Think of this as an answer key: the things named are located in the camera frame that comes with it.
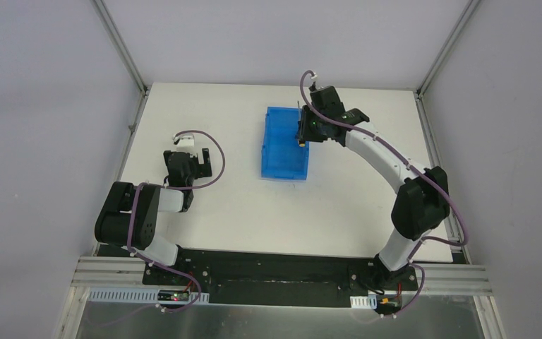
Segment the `black yellow-capped screwdriver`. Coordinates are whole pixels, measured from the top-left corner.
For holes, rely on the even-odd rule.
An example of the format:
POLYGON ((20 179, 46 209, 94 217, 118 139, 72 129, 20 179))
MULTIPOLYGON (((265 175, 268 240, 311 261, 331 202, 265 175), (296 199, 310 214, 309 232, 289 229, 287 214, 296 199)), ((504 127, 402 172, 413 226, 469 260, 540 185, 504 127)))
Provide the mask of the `black yellow-capped screwdriver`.
POLYGON ((297 102, 297 104, 298 104, 298 111, 299 111, 299 120, 298 120, 298 129, 296 132, 296 140, 298 142, 298 145, 303 148, 306 146, 306 141, 303 139, 303 136, 302 136, 303 125, 304 125, 304 120, 306 118, 306 115, 303 112, 303 106, 300 105, 299 101, 297 102))

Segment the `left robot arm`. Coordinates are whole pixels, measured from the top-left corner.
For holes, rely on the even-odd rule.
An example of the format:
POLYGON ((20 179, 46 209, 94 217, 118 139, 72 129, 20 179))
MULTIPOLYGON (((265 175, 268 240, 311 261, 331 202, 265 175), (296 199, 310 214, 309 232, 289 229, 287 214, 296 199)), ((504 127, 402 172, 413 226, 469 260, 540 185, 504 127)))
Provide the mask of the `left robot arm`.
POLYGON ((95 239, 122 249, 134 249, 148 259, 173 266, 180 246, 157 231, 157 217, 160 213, 185 213, 191 207, 194 181, 212 176, 210 151, 203 148, 202 155, 200 162, 196 154, 164 151, 167 181, 172 189, 158 184, 114 182, 95 223, 95 239))

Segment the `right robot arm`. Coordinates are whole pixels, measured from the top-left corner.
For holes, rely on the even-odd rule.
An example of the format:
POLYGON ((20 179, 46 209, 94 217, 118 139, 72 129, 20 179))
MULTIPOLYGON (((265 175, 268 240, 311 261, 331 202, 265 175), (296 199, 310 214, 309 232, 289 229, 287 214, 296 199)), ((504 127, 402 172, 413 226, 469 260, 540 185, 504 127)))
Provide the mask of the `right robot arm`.
POLYGON ((296 138, 300 144, 327 140, 362 157, 396 194, 391 212, 394 231, 373 258, 369 287, 379 288, 402 274, 422 237, 450 215, 444 198, 447 174, 440 167, 423 168, 386 145, 370 118, 361 110, 345 109, 333 86, 309 87, 296 138))

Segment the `blue plastic bin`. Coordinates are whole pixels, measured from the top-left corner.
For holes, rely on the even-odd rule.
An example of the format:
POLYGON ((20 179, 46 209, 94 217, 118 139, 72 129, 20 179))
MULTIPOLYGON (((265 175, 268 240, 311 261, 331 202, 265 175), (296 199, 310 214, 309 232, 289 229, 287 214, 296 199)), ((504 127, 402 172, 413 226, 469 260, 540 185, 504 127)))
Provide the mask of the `blue plastic bin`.
POLYGON ((309 144, 296 139, 300 110, 268 107, 261 147, 261 177, 304 181, 308 176, 309 144))

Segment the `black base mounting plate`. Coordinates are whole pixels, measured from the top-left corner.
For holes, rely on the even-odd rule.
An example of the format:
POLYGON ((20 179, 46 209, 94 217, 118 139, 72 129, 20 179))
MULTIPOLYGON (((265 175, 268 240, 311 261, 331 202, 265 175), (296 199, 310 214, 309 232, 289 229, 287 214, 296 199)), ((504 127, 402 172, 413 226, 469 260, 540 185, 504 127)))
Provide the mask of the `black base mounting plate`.
POLYGON ((146 266, 144 285, 184 287, 193 276, 211 304, 349 308, 351 297, 367 287, 391 292, 418 289, 416 271, 407 268, 378 285, 373 260, 182 249, 177 273, 146 266))

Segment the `left controller board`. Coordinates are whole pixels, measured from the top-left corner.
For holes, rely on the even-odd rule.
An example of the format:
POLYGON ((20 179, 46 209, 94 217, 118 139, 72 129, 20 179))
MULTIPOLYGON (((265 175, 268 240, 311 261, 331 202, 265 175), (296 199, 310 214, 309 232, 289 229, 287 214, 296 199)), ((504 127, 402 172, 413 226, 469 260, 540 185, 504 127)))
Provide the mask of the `left controller board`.
POLYGON ((157 299, 163 302, 187 302, 190 299, 190 292, 183 290, 160 290, 157 299))

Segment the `controller board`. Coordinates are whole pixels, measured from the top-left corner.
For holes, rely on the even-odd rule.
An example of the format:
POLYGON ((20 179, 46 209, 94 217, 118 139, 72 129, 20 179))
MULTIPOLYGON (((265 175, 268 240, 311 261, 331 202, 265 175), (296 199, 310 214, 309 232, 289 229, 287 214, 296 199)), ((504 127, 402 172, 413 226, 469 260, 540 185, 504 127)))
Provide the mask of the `controller board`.
POLYGON ((183 290, 160 290, 157 299, 163 302, 187 302, 190 299, 190 292, 183 290))
POLYGON ((384 312, 394 312, 399 311, 402 308, 402 298, 393 297, 393 298, 380 298, 378 300, 377 310, 384 312))

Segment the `right controller board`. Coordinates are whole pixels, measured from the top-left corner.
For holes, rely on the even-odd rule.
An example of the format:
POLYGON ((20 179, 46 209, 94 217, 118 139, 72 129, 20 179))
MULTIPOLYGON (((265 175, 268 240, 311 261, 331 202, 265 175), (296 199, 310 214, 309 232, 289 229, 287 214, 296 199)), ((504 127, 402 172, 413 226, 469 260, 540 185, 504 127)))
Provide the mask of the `right controller board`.
POLYGON ((378 300, 377 310, 384 312, 394 312, 399 311, 402 308, 402 298, 393 297, 393 298, 380 298, 378 300))

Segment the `left aluminium frame post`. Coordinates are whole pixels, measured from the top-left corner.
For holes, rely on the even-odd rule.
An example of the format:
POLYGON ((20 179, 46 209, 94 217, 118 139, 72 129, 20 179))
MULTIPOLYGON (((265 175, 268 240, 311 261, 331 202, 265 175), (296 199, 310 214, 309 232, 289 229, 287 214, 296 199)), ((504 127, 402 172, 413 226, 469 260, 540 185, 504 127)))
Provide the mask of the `left aluminium frame post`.
POLYGON ((91 4, 93 5, 96 14, 99 16, 102 25, 106 34, 108 35, 110 41, 112 42, 122 64, 128 71, 131 80, 134 85, 137 87, 142 96, 146 96, 148 91, 148 85, 144 81, 143 77, 136 66, 136 63, 131 56, 131 53, 124 42, 124 39, 119 32, 119 29, 114 22, 114 18, 111 15, 107 4, 103 0, 92 0, 91 4))

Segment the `aluminium frame post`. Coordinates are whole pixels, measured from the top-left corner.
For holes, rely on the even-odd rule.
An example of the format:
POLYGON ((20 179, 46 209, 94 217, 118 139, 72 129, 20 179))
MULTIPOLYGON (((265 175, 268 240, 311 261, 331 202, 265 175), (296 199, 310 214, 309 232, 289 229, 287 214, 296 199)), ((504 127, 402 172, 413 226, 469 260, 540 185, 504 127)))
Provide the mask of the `aluminium frame post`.
POLYGON ((438 75, 438 72, 445 65, 445 62, 452 53, 458 39, 462 36, 466 26, 469 24, 482 2, 482 0, 469 0, 466 2, 465 7, 448 34, 443 46, 440 48, 427 74, 417 88, 416 94, 419 98, 422 98, 425 95, 430 85, 435 80, 435 77, 438 75))
POLYGON ((142 96, 146 96, 148 91, 148 85, 144 81, 143 77, 136 66, 136 63, 131 56, 131 53, 124 42, 124 39, 119 32, 119 29, 114 22, 114 18, 111 15, 107 4, 103 0, 92 0, 91 4, 93 5, 96 14, 99 16, 102 25, 106 34, 108 35, 110 41, 112 42, 122 64, 128 71, 131 80, 134 85, 137 87, 142 96))

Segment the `right aluminium frame post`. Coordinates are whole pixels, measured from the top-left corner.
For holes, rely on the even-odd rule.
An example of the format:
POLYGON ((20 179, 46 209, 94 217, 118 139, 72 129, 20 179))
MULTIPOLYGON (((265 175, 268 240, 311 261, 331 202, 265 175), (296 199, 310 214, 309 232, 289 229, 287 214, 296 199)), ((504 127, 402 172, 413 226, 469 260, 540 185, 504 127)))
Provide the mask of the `right aluminium frame post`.
POLYGON ((430 85, 435 80, 435 77, 438 75, 438 72, 445 65, 445 62, 452 53, 458 39, 462 36, 466 26, 469 24, 482 2, 482 0, 469 0, 466 2, 465 7, 448 34, 443 46, 440 48, 427 74, 417 88, 416 94, 419 98, 422 98, 425 95, 430 85))

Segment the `aluminium front rail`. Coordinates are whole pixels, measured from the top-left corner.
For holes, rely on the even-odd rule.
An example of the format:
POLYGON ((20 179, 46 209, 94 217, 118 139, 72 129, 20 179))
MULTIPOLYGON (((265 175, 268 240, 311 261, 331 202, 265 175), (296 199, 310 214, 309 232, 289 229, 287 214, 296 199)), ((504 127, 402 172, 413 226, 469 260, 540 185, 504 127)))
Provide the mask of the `aluminium front rail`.
MULTIPOLYGON (((493 296, 483 266, 422 263, 420 267, 425 270, 423 295, 493 296)), ((143 287, 147 268, 139 258, 82 256, 71 284, 74 287, 143 287)))

